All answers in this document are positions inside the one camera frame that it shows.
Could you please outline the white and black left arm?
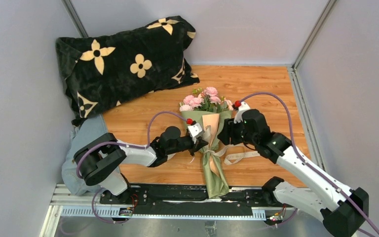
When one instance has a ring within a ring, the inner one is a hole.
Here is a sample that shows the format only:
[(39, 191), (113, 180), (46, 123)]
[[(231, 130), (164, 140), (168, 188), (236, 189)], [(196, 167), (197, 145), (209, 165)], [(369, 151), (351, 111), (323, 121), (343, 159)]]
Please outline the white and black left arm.
[(199, 123), (187, 128), (185, 136), (179, 128), (170, 126), (150, 142), (148, 147), (120, 142), (112, 133), (105, 133), (74, 155), (77, 174), (87, 186), (99, 185), (111, 192), (120, 204), (131, 199), (130, 185), (118, 171), (120, 164), (158, 167), (174, 154), (188, 151), (194, 155), (209, 143), (203, 139)]

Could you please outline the pink fake flower stem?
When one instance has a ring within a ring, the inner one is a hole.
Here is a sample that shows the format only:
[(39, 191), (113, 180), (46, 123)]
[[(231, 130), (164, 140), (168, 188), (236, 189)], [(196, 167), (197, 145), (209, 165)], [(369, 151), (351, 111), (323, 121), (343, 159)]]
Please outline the pink fake flower stem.
[(204, 102), (202, 106), (196, 111), (206, 111), (212, 113), (220, 113), (226, 111), (226, 105), (223, 105), (223, 101), (226, 99), (223, 96), (220, 96), (218, 90), (215, 87), (206, 87), (202, 89), (201, 87), (194, 89), (192, 92), (194, 97), (202, 97)]
[(180, 104), (179, 111), (193, 111), (202, 106), (204, 99), (202, 97), (194, 97), (193, 95), (186, 96)]
[(229, 111), (233, 111), (234, 110), (233, 103), (230, 100), (228, 100), (228, 99), (225, 99), (223, 101), (223, 105), (226, 105), (227, 106), (226, 109), (229, 110)]

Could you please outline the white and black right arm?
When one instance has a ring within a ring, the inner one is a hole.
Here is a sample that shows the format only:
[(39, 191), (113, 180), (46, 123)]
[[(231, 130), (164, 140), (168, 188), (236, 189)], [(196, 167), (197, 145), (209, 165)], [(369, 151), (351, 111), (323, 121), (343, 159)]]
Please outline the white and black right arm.
[(309, 191), (294, 187), (279, 177), (262, 186), (262, 199), (268, 206), (277, 203), (298, 208), (323, 223), (334, 237), (353, 236), (369, 212), (369, 195), (336, 181), (301, 153), (285, 135), (272, 132), (256, 109), (239, 111), (224, 120), (218, 139), (225, 145), (249, 144), (260, 156), (295, 175)]

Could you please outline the green and peach wrapping paper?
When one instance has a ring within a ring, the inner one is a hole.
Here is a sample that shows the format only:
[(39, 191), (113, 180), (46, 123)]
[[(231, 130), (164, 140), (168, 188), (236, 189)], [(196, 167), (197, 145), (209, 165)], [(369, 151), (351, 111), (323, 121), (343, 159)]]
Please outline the green and peach wrapping paper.
[(204, 129), (202, 139), (208, 144), (199, 151), (202, 153), (201, 164), (204, 172), (207, 194), (209, 198), (217, 198), (229, 192), (229, 185), (226, 181), (221, 156), (224, 152), (219, 152), (220, 140), (217, 138), (222, 131), (225, 120), (231, 118), (232, 111), (220, 113), (206, 111), (182, 111), (185, 119), (192, 119), (198, 122)]

